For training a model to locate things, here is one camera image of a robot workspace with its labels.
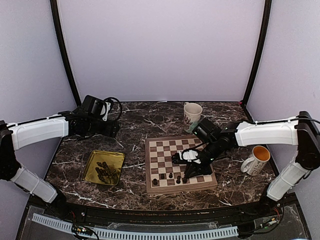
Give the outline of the gold metal tray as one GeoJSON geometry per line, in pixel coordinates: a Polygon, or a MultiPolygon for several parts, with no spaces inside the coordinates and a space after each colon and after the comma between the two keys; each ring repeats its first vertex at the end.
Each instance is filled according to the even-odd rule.
{"type": "Polygon", "coordinates": [[[116,186],[120,181],[125,154],[94,150],[85,166],[82,179],[86,182],[116,186]]]}

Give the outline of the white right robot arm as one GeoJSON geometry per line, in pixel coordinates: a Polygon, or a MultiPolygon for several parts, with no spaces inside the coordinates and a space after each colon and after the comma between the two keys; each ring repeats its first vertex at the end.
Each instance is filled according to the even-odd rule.
{"type": "Polygon", "coordinates": [[[180,159],[197,170],[208,167],[224,151],[251,145],[292,145],[297,154],[267,188],[266,198],[255,205],[255,213],[266,217],[275,203],[307,173],[320,166],[320,131],[317,120],[308,112],[273,121],[234,121],[219,128],[204,118],[193,134],[206,146],[198,151],[189,148],[178,153],[180,159]]]}

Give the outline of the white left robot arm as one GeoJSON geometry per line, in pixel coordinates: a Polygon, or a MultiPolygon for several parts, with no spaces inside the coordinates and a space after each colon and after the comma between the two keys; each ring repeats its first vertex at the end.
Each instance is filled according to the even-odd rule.
{"type": "Polygon", "coordinates": [[[120,129],[119,119],[110,114],[114,105],[123,109],[122,103],[115,97],[99,99],[87,95],[74,110],[66,110],[47,117],[24,122],[0,122],[0,178],[16,184],[31,195],[51,204],[51,210],[60,218],[67,218],[70,206],[62,199],[58,189],[39,177],[32,170],[36,164],[29,157],[27,162],[19,162],[24,153],[30,153],[37,147],[47,147],[50,143],[68,136],[86,137],[103,135],[114,138],[120,129]]]}

